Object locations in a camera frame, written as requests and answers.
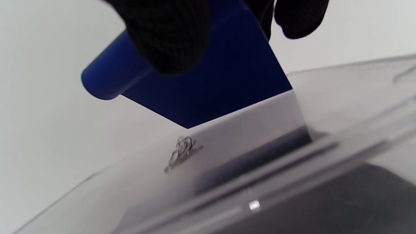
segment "blue object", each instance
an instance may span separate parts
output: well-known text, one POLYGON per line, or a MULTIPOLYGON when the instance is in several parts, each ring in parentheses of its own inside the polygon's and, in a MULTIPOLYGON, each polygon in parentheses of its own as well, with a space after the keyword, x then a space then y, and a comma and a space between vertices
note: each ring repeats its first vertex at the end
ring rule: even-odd
POLYGON ((211 14, 206 53, 191 71, 157 73, 123 32, 83 71, 84 87, 104 100, 122 94, 186 128, 292 89, 244 2, 212 0, 211 14))

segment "gloved hand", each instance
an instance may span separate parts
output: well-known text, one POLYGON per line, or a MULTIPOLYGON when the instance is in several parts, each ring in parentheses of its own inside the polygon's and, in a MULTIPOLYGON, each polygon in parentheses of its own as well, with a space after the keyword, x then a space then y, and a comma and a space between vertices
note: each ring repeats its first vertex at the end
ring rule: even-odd
MULTIPOLYGON (((140 54, 160 73, 176 75, 202 58, 210 33, 209 0, 106 0, 120 14, 140 54)), ((329 0, 245 0, 270 39, 273 9, 283 33, 297 39, 322 22, 329 0)))

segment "clear plastic lid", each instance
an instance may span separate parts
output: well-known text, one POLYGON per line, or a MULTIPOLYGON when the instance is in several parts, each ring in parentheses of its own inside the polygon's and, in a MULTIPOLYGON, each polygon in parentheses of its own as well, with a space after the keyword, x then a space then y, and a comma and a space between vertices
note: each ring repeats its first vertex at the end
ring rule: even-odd
POLYGON ((288 78, 294 92, 184 129, 91 175, 16 233, 209 233, 250 216, 259 200, 284 201, 365 162, 416 182, 416 56, 288 78), (166 173, 179 136, 203 150, 166 173))

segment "white surface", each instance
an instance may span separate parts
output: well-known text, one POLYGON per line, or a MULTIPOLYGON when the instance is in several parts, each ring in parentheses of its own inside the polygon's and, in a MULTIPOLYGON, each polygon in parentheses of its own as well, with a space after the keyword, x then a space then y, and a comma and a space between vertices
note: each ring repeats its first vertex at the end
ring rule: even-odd
POLYGON ((212 175, 209 171, 224 173, 232 169, 221 169, 225 162, 304 124, 290 90, 211 123, 171 134, 98 173, 21 234, 109 234, 128 230, 144 218, 195 197, 201 189, 199 183, 209 181, 203 177, 212 175), (163 169, 181 135, 197 139, 196 144, 203 145, 203 149, 166 174, 163 169))
MULTIPOLYGON (((287 40, 275 26, 271 44, 286 72, 415 53, 414 9, 412 0, 332 0, 312 35, 287 40)), ((92 172, 181 130, 82 88, 81 70, 123 29, 102 2, 2 1, 0 29, 0 233, 92 172)))

